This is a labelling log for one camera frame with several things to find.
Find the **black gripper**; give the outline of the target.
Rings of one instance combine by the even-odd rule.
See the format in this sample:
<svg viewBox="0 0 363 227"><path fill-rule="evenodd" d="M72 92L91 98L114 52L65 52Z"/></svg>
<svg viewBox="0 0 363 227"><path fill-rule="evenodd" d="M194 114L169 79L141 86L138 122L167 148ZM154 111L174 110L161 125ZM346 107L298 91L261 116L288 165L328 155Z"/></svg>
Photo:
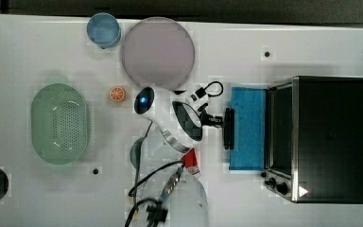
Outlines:
<svg viewBox="0 0 363 227"><path fill-rule="evenodd" d="M222 128L223 127L223 117L208 114L206 111L203 111L200 116L200 123L202 126L209 126L215 128Z"/></svg>

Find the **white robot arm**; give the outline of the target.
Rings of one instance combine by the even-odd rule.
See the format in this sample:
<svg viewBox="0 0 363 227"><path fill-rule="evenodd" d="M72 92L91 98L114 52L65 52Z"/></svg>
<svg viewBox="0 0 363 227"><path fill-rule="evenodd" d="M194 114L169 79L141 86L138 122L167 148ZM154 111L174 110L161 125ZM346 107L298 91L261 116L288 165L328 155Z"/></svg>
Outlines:
<svg viewBox="0 0 363 227"><path fill-rule="evenodd" d="M127 224L137 218L135 227L209 227L194 147L205 126L223 125L221 116L206 113L211 97L197 85L183 92L146 87L134 99L134 112L155 129L130 152L139 178L129 192L134 206Z"/></svg>

